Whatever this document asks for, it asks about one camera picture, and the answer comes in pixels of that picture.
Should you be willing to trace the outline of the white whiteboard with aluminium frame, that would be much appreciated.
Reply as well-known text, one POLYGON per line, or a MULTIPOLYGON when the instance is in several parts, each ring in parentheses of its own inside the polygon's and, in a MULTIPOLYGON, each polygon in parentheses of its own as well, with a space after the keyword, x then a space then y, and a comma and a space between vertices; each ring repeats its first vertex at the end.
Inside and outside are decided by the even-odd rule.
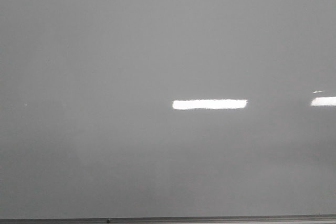
POLYGON ((1 0, 1 218, 335 213, 335 0, 1 0))

